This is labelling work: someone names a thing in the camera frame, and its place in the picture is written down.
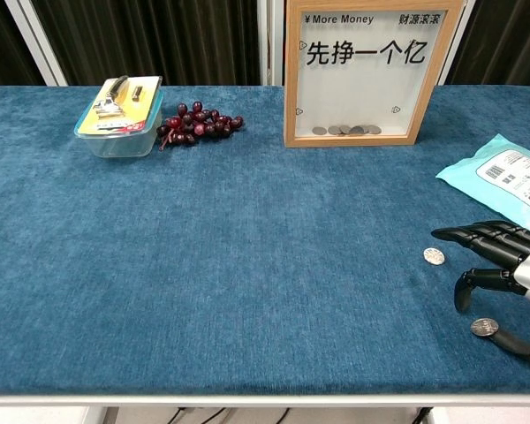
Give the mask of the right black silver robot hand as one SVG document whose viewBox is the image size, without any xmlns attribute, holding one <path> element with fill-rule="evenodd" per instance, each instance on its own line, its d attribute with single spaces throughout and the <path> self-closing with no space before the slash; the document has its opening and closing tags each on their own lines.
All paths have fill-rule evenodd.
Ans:
<svg viewBox="0 0 530 424">
<path fill-rule="evenodd" d="M 474 289 L 511 292 L 530 301 L 530 230 L 514 223 L 492 220 L 431 231 L 433 237 L 456 242 L 494 262 L 498 269 L 469 269 L 454 288 L 454 307 L 464 313 L 471 304 Z M 502 329 L 492 318 L 480 318 L 471 332 L 500 349 L 530 363 L 530 343 Z"/>
</svg>

